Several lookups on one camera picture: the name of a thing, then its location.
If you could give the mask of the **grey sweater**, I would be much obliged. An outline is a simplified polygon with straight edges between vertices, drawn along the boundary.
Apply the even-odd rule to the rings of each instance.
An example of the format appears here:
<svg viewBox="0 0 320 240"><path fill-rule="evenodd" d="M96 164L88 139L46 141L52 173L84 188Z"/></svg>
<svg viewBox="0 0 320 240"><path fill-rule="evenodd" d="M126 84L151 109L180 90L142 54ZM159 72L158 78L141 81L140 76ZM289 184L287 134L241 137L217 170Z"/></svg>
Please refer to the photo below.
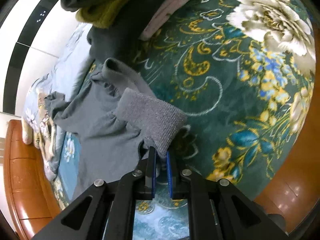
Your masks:
<svg viewBox="0 0 320 240"><path fill-rule="evenodd" d="M182 110L157 99L137 72L114 58L91 75L72 101L58 92L44 101L53 122L80 141L74 197L96 179L120 179L148 156L151 147L165 159L187 120Z"/></svg>

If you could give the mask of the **beige patterned pillow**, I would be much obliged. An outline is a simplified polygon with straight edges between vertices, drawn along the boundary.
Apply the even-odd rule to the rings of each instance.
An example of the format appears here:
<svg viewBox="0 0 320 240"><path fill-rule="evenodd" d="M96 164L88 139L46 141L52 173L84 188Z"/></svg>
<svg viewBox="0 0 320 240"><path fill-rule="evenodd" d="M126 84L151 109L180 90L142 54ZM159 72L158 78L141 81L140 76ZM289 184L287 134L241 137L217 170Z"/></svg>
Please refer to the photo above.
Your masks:
<svg viewBox="0 0 320 240"><path fill-rule="evenodd" d="M50 161L55 156L56 126L46 110L43 89L36 89L36 101L33 108L26 107L22 122L22 140L26 145L33 145L41 151L42 158Z"/></svg>

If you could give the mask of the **light blue quilt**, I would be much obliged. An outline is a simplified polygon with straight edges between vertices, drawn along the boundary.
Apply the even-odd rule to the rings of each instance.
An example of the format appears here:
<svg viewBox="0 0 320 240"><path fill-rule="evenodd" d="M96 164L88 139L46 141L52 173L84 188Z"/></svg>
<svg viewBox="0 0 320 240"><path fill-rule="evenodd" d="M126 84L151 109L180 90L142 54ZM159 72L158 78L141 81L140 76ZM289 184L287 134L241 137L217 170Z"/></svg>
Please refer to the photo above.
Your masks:
<svg viewBox="0 0 320 240"><path fill-rule="evenodd" d="M24 116L26 107L33 108L37 97L37 88L43 89L47 95L52 92L61 93L65 96L65 101L72 101L78 94L93 63L93 58L89 55L91 45L87 41L87 34L91 27L91 24L78 24L55 66L48 74L37 79L31 85L25 98L22 117ZM50 161L43 159L44 174L49 181L53 181L57 176L63 140L66 133L58 125L55 126L55 156Z"/></svg>

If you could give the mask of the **green floral blanket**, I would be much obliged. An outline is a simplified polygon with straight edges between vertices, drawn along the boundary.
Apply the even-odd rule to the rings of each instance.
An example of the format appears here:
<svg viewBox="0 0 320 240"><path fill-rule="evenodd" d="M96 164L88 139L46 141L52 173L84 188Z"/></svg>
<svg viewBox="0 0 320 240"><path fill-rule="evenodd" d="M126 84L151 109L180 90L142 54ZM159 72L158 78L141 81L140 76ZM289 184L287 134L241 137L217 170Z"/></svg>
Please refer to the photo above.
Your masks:
<svg viewBox="0 0 320 240"><path fill-rule="evenodd" d="M301 0L190 0L118 59L186 114L170 152L254 199L287 158L310 107L311 21Z"/></svg>

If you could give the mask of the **dark grey folded garment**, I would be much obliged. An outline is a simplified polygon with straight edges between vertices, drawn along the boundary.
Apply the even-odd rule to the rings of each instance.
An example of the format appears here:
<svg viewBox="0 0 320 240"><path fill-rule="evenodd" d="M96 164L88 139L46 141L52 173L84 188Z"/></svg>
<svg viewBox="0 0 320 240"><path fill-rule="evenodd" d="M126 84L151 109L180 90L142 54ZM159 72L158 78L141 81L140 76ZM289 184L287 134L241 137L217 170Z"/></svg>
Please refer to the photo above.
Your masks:
<svg viewBox="0 0 320 240"><path fill-rule="evenodd" d="M87 35L91 45L89 54L98 62L115 58L125 64L131 64L142 48L139 39L150 22L150 17L122 17L108 29L92 27Z"/></svg>

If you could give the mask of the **olive yellow knitted garment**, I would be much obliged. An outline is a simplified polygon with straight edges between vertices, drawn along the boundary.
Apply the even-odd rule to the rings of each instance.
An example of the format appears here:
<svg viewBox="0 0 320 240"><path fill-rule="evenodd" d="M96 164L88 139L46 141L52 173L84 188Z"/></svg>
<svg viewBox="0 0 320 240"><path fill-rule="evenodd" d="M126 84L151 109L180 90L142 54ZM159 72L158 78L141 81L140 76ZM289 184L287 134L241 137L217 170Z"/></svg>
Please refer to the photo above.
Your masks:
<svg viewBox="0 0 320 240"><path fill-rule="evenodd" d="M76 20L82 23L90 23L100 29L109 28L114 22L120 9L129 0L95 0L81 7L76 12Z"/></svg>

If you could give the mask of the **pink folded garment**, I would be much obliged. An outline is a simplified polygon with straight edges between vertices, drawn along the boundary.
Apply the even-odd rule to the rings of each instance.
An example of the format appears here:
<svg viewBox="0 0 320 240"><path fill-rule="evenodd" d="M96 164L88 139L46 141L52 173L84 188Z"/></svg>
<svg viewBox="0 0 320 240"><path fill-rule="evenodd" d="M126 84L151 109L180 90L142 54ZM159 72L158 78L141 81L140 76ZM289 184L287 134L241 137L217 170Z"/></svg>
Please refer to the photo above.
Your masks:
<svg viewBox="0 0 320 240"><path fill-rule="evenodd" d="M152 35L156 33L165 22L167 22L175 11L180 9L180 7L185 5L188 1L189 0L165 0L143 30L139 39L142 41L150 39Z"/></svg>

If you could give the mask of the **wooden bed frame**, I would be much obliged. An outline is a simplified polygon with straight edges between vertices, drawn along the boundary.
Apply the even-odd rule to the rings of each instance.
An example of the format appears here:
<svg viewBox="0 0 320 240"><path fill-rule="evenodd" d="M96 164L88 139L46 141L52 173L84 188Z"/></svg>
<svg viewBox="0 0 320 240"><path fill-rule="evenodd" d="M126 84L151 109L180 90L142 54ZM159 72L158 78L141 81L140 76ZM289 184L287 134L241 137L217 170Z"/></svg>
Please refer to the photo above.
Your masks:
<svg viewBox="0 0 320 240"><path fill-rule="evenodd" d="M10 120L4 149L4 188L20 239L32 239L61 209L44 175L40 150L22 141L22 123Z"/></svg>

